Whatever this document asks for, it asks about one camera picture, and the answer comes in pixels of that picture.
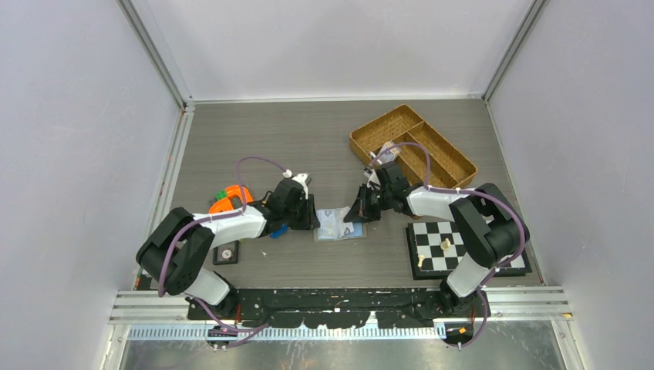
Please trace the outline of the white printed credit card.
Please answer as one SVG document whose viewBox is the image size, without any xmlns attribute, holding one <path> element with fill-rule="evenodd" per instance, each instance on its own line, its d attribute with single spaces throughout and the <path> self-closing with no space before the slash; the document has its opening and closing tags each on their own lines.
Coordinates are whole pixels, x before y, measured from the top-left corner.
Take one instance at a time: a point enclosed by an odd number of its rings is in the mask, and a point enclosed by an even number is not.
<svg viewBox="0 0 654 370">
<path fill-rule="evenodd" d="M 337 226 L 334 211 L 336 209 L 320 209 L 317 210 L 317 216 L 320 220 L 320 228 L 316 231 L 316 237 L 319 241 L 333 241 L 338 240 L 340 235 L 340 227 Z"/>
</svg>

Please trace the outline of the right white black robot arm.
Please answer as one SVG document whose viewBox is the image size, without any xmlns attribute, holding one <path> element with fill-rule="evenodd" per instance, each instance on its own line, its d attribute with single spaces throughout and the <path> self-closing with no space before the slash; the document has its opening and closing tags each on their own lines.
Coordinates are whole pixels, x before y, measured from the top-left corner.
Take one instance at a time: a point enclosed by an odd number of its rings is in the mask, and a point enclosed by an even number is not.
<svg viewBox="0 0 654 370">
<path fill-rule="evenodd" d="M 371 171 L 343 220 L 374 222 L 384 210 L 436 217 L 456 225 L 465 252 L 441 282 L 439 293 L 441 308 L 454 317 L 470 307 L 471 297 L 498 268 L 521 256 L 530 239 L 527 225 L 496 185 L 462 190 L 412 185 L 395 162 Z"/>
</svg>

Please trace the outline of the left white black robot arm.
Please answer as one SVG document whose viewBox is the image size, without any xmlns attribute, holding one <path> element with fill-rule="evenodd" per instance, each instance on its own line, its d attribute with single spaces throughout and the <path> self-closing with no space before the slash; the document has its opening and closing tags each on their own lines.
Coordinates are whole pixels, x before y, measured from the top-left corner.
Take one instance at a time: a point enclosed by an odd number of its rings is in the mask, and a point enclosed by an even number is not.
<svg viewBox="0 0 654 370">
<path fill-rule="evenodd" d="M 136 262 L 165 294 L 199 298 L 216 318 L 229 318 L 237 307 L 233 287 L 203 267 L 206 256 L 231 242 L 265 237 L 284 227 L 318 228 L 309 183 L 307 173 L 285 178 L 264 200 L 252 201 L 243 210 L 192 214 L 174 208 L 137 251 Z"/>
</svg>

